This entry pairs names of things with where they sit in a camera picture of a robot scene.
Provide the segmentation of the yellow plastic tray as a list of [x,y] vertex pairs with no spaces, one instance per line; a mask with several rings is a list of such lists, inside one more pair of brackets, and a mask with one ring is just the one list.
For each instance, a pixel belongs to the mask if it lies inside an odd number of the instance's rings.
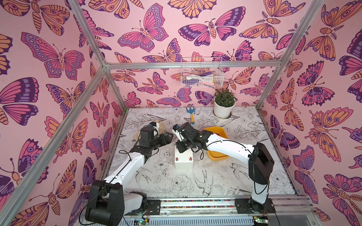
[[[224,131],[224,129],[222,127],[217,127],[217,126],[208,127],[208,128],[205,128],[205,130],[213,132],[214,134],[217,134],[217,135],[219,135],[219,136],[221,136],[223,138],[228,138],[225,131]],[[230,158],[230,156],[225,155],[225,154],[220,153],[220,152],[215,152],[215,151],[208,150],[207,153],[208,153],[209,159],[211,159],[212,161],[215,161],[215,162],[227,160],[227,159]]]

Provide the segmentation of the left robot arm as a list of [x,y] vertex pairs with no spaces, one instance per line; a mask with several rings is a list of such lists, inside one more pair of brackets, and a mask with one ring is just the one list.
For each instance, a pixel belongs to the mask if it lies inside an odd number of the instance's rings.
[[85,220],[92,224],[117,226],[124,215],[135,212],[144,214],[147,196],[141,192],[125,194],[124,190],[136,172],[153,155],[153,151],[172,142],[173,134],[160,133],[156,122],[143,127],[131,150],[121,153],[127,158],[112,174],[96,180],[90,187],[88,202],[84,207]]

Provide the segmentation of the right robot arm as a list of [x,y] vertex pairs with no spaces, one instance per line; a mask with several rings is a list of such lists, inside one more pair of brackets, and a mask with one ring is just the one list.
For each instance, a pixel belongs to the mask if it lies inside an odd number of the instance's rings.
[[248,176],[253,181],[253,190],[248,201],[248,207],[254,213],[265,212],[274,160],[264,144],[260,142],[255,145],[242,144],[211,131],[198,131],[189,123],[182,126],[176,124],[172,131],[178,138],[176,150],[179,153],[187,150],[193,152],[214,151],[246,164]]

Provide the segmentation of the white block with screws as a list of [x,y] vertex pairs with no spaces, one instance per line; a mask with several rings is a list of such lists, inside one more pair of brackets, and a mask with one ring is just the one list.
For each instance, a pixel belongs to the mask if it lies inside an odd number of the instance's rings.
[[193,161],[191,162],[189,159],[192,158],[193,160],[193,152],[191,149],[188,149],[184,151],[183,153],[180,153],[177,148],[175,148],[174,152],[174,165],[175,168],[178,170],[182,169],[192,169],[193,168]]

